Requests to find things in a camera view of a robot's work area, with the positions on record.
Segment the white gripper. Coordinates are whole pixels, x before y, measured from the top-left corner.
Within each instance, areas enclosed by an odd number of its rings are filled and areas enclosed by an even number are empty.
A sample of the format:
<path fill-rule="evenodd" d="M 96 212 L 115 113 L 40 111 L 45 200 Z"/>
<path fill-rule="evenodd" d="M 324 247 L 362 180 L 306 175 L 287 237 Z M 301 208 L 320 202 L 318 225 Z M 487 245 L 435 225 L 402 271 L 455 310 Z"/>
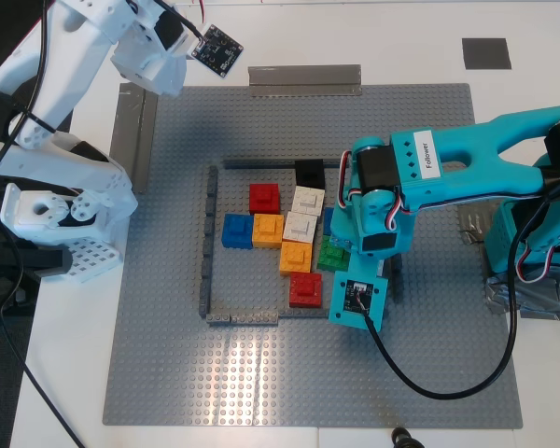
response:
<path fill-rule="evenodd" d="M 175 10 L 142 10 L 120 39 L 111 62 L 146 91 L 177 96 L 187 73 L 186 57 L 180 52 L 187 37 Z"/>

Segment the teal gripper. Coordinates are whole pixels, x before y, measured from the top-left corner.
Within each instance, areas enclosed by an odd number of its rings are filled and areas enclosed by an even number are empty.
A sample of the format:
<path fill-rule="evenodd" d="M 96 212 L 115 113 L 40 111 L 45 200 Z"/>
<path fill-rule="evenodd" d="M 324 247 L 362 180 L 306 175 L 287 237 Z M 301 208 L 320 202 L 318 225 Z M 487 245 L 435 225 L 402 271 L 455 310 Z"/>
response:
<path fill-rule="evenodd" d="M 345 188 L 337 188 L 330 223 L 334 244 L 351 253 L 388 259 L 411 249 L 415 219 L 419 211 L 419 189 L 399 187 L 349 199 Z"/>

